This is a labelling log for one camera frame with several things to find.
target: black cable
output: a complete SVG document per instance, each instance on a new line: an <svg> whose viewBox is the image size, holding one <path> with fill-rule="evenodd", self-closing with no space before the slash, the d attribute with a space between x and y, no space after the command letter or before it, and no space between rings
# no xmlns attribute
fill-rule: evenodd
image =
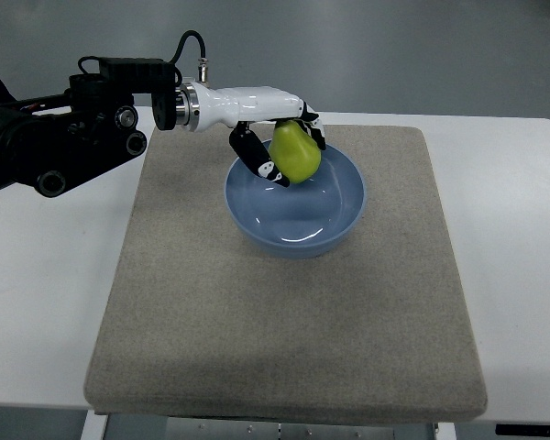
<svg viewBox="0 0 550 440"><path fill-rule="evenodd" d="M88 61L88 60L95 60L95 61L99 61L100 59L98 57L94 57L94 56L90 56L90 57L81 57L78 59L77 61L77 67L80 68L80 71L82 71L82 73L84 74L88 74L88 71L86 69L83 68L82 64L84 61Z"/></svg>
<svg viewBox="0 0 550 440"><path fill-rule="evenodd" d="M198 43L200 43L200 58L205 58L204 39L195 30L188 30L181 36L180 43L177 45L177 50L175 50L175 55L173 55L173 58L169 61L171 64L175 64L180 58L183 52L183 46L185 46L185 40L189 37L195 37L198 40Z"/></svg>

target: white table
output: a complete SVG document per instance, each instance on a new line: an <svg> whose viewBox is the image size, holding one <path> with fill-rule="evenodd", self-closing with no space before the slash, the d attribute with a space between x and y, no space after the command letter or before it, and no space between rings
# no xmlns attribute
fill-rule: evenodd
<svg viewBox="0 0 550 440"><path fill-rule="evenodd" d="M150 138L150 109L138 110ZM550 424L550 121L323 120L423 131L487 383L479 420ZM83 379L142 162L56 199L22 185L0 191L0 404L89 408Z"/></svg>

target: metal connector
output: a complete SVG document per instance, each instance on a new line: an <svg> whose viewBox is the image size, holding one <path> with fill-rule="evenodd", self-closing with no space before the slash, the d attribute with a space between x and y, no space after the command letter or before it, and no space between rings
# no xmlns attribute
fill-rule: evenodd
<svg viewBox="0 0 550 440"><path fill-rule="evenodd" d="M198 61L198 83L208 87L208 59L200 58Z"/></svg>

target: bowl rim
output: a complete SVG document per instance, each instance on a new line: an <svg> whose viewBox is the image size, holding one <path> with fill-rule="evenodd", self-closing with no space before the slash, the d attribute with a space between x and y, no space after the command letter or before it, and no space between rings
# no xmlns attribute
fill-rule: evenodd
<svg viewBox="0 0 550 440"><path fill-rule="evenodd" d="M271 139L264 140L263 145L265 145L267 147L270 142L271 142ZM363 200L360 204L360 208L358 209L358 213L357 213L357 215L355 215L355 218L352 220L352 222L350 222L350 224L347 227L342 229L338 234L336 234L334 236L331 236L331 237L327 238L324 241L319 241L317 243L298 243L298 244L294 244L292 246L290 246L288 244L284 244L284 243L276 243L274 241L267 240L267 239L263 238L262 236L258 236L257 234L251 232L242 223L240 223L238 221L238 219L234 216L234 214L232 212L232 209L230 208L230 203L228 202L228 195L227 195L226 185L228 183L228 178L230 177L230 173L232 172L232 169L237 165L237 162L240 161L240 158L236 158L232 162L232 164L230 165L230 168L228 168L228 172L226 173L226 177L225 177L225 181L224 181L224 198L225 198L226 208L228 209L228 213L230 213L230 217L234 220L234 222L236 223L238 228L245 231L245 234L247 234L249 237L252 237L253 240L256 240L256 241L258 241L260 243L263 243L263 244L265 244L267 246L270 246L270 247L274 247L274 248L278 248L278 249L285 249L285 250L289 250L289 251L294 251L294 250L300 251L300 250L306 250L306 249L309 249L309 248L324 247L325 245L328 245L328 244L338 240L343 235L343 233L345 234L347 231L350 231L355 226L355 224L358 222L360 217L363 215L363 212L365 211L365 208L367 206L367 199L368 199L367 184L365 183L365 178L364 178L362 172L360 171L360 168L357 166L357 164L347 154L345 154L344 151L342 151L341 149L338 149L336 147L333 147L328 143L326 143L326 148L327 149L333 149L333 150L337 151L346 160L348 160L348 162L357 171L358 177L360 178L360 183L361 183L362 188L363 188Z"/></svg>

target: white robotic hand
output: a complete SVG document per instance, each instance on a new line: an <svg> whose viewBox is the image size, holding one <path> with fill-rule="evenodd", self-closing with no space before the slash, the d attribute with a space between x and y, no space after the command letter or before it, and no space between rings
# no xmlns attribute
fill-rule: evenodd
<svg viewBox="0 0 550 440"><path fill-rule="evenodd" d="M217 123L234 129L230 145L247 168L282 186L290 182L280 173L257 135L253 122L293 119L319 149L325 149L324 126L319 115L299 97L273 87L237 87L212 90L199 82L181 85L177 97L177 124L192 132Z"/></svg>

